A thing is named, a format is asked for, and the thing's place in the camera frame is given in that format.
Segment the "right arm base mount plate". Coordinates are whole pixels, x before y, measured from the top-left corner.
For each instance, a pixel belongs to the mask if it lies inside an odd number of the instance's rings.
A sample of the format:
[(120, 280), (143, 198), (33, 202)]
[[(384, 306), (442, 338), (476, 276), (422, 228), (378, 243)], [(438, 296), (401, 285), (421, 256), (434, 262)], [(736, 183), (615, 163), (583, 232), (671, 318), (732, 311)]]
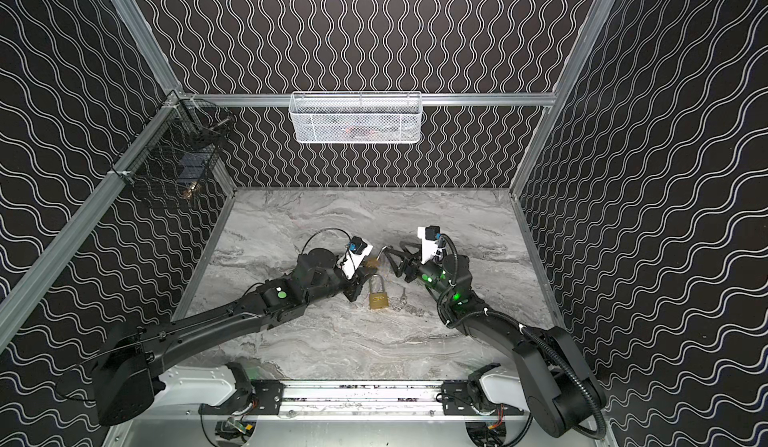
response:
[(435, 400), (442, 405), (446, 416), (497, 416), (499, 413), (523, 415), (523, 411), (518, 408), (492, 403), (480, 384), (469, 380), (443, 382)]

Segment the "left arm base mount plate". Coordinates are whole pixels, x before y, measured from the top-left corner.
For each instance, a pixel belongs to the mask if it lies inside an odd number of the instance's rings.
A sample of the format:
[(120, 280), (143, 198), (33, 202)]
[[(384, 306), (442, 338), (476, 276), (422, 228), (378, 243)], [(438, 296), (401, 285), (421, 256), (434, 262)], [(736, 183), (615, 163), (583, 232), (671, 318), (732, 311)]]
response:
[(285, 385), (277, 380), (242, 383), (218, 405), (201, 404), (198, 413), (217, 416), (276, 415), (279, 413)]

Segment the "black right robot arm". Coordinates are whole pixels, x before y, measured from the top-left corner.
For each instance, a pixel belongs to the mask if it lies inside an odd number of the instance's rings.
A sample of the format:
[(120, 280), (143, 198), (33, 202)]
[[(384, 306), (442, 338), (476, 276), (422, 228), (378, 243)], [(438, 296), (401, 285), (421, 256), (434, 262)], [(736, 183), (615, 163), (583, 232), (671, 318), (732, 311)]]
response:
[(605, 391), (570, 334), (557, 326), (526, 325), (483, 300), (472, 287), (467, 256), (439, 253), (425, 261), (422, 251), (408, 251), (409, 245), (382, 249), (393, 273), (427, 288), (447, 328), (489, 344), (514, 363), (522, 400), (494, 400), (494, 390), (483, 387), (487, 400), (529, 412), (552, 437), (573, 430), (594, 440), (605, 438)]

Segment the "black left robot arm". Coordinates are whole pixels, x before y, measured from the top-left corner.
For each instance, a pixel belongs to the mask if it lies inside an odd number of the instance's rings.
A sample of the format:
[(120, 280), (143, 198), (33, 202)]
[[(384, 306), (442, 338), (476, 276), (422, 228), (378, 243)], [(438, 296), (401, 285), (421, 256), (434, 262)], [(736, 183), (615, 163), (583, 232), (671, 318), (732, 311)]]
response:
[(89, 366), (98, 423), (118, 425), (148, 410), (165, 389), (161, 374), (190, 357), (297, 319), (339, 293), (355, 301), (376, 273), (363, 261), (347, 275), (334, 253), (315, 248), (299, 255), (291, 272), (227, 304), (163, 324), (112, 329)]

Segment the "long shackle brass padlock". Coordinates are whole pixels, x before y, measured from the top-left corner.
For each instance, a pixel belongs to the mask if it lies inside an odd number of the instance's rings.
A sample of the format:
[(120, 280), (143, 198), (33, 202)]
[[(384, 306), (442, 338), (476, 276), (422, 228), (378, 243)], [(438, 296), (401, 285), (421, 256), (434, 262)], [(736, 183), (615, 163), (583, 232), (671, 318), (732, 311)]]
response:
[(388, 292), (384, 278), (379, 274), (374, 274), (368, 280), (369, 288), (369, 308), (371, 310), (386, 309), (390, 306)]

